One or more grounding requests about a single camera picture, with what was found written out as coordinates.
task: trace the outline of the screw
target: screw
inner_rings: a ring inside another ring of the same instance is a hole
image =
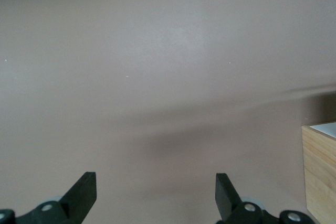
[[[50,210],[52,208],[52,205],[51,204],[47,204],[47,205],[45,205],[45,206],[43,206],[42,207],[42,211],[48,211],[48,210]]]
[[[298,216],[297,214],[295,214],[294,212],[289,213],[288,218],[292,221],[301,221],[300,216]]]
[[[256,210],[256,207],[253,206],[252,204],[248,203],[245,205],[245,209],[250,212],[254,212]]]

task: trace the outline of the silver screw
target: silver screw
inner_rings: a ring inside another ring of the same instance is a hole
[[[51,204],[47,204],[47,205],[45,205],[45,206],[43,206],[42,207],[42,211],[48,211],[48,210],[50,210],[52,208],[52,205]]]
[[[245,209],[250,212],[254,212],[256,210],[256,207],[253,206],[252,204],[246,204]]]
[[[292,221],[301,221],[300,216],[298,216],[297,214],[295,214],[294,212],[289,213],[288,218]]]

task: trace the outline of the wooden block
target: wooden block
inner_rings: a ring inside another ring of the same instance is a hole
[[[336,223],[336,138],[302,127],[307,209],[321,224]]]

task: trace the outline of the black object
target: black object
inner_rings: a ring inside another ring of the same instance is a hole
[[[216,203],[222,220],[217,224],[314,224],[298,211],[283,211],[279,218],[262,210],[252,202],[242,202],[225,173],[216,174]]]
[[[97,199],[96,173],[86,172],[60,201],[48,201],[15,218],[0,210],[0,224],[81,224]]]

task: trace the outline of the light wood surface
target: light wood surface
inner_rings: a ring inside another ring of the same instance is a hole
[[[336,220],[336,138],[302,127],[308,210],[321,224]]]

